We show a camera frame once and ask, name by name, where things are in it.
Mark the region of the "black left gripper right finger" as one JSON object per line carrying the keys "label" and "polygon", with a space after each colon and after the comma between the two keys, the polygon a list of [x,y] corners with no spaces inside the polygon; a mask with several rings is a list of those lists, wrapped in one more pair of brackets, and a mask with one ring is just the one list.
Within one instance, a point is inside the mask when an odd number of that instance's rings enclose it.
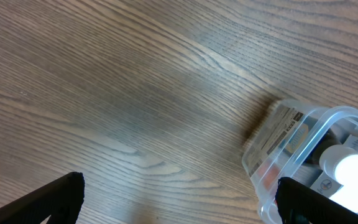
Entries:
{"label": "black left gripper right finger", "polygon": [[275,201],[284,224],[358,224],[358,214],[290,177],[278,180]]}

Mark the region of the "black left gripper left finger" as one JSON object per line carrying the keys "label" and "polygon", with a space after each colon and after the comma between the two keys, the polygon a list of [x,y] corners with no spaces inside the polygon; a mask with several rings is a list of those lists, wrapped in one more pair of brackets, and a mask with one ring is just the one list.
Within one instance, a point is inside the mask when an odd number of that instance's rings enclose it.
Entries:
{"label": "black left gripper left finger", "polygon": [[71,172],[0,208],[0,224],[75,224],[85,197],[81,172]]}

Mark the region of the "black tube white cap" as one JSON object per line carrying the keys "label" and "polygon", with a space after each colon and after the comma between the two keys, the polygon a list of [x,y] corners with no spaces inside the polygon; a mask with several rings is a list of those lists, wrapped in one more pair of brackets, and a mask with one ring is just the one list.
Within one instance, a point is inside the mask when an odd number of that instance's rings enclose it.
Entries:
{"label": "black tube white cap", "polygon": [[358,183],[358,137],[350,128],[342,123],[332,125],[305,160],[343,186]]}

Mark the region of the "clear plastic container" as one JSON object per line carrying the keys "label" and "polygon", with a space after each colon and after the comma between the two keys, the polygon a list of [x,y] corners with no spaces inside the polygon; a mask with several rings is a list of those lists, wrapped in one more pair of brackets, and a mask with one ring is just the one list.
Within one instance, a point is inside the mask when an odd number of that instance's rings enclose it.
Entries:
{"label": "clear plastic container", "polygon": [[262,164],[279,167],[278,180],[290,177],[310,189],[322,170],[305,160],[326,131],[340,123],[350,126],[350,132],[358,137],[358,110],[355,108],[327,108],[297,100],[274,103],[268,116],[246,142],[242,157],[242,165],[255,192],[260,182],[257,171]]}

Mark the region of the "orange tube white cap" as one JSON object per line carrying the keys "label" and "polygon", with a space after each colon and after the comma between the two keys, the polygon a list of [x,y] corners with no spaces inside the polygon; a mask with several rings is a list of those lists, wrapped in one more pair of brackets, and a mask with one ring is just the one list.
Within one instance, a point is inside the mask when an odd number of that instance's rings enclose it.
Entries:
{"label": "orange tube white cap", "polygon": [[275,201],[279,173],[280,168],[275,164],[262,164],[257,171],[257,177],[260,177],[256,188],[259,199],[259,216],[264,223],[282,223]]}

